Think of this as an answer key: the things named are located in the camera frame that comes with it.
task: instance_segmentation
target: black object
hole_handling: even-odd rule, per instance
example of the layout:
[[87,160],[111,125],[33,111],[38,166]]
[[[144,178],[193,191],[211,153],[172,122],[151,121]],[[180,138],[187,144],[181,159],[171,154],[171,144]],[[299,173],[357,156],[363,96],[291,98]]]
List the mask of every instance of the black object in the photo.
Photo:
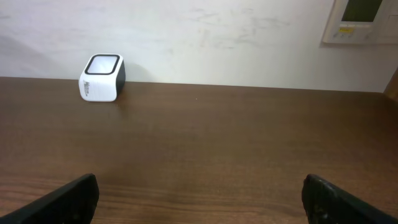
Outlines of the black object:
[[398,220],[313,174],[307,175],[302,200],[310,224],[397,224]]
[[[0,224],[89,224],[99,196],[93,174],[86,174],[56,191],[0,218]],[[309,174],[302,200],[309,224],[398,224],[398,220]]]
[[77,180],[0,218],[0,224],[89,224],[99,191],[93,174]]
[[119,73],[116,77],[116,93],[119,95],[122,92],[124,83],[126,82],[126,71],[124,69],[124,61],[120,65]]

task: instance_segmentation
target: wooden desk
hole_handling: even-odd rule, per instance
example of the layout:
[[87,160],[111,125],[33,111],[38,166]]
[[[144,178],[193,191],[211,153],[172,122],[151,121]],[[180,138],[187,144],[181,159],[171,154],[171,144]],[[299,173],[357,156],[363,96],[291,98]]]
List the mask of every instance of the wooden desk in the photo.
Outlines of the wooden desk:
[[307,223],[315,173],[398,217],[398,104],[380,93],[0,78],[0,215],[85,173],[93,223]]

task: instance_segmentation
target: wood grain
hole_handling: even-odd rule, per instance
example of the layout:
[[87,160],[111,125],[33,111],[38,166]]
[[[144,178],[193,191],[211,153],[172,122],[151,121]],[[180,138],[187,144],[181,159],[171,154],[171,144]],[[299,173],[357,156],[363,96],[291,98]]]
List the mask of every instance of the wood grain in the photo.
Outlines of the wood grain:
[[398,105],[381,93],[0,78],[0,215],[85,173],[93,223],[306,223],[318,174],[398,217]]
[[398,69],[396,70],[395,74],[392,76],[390,82],[386,90],[384,91],[389,98],[398,102]]

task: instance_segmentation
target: lcd display screen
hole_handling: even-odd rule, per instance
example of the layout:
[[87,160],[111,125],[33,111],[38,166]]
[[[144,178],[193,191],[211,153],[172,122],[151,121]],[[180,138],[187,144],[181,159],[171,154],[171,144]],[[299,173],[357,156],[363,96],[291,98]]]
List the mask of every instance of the lcd display screen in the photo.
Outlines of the lcd display screen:
[[349,0],[342,21],[373,22],[382,0]]
[[86,73],[109,75],[114,72],[118,59],[117,55],[96,55],[91,59]]

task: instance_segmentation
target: wall-mounted control panel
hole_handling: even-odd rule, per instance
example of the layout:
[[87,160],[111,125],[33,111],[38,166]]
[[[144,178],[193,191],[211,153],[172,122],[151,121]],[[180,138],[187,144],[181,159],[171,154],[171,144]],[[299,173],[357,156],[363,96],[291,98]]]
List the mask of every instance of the wall-mounted control panel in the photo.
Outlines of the wall-mounted control panel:
[[335,0],[323,41],[398,44],[398,0]]

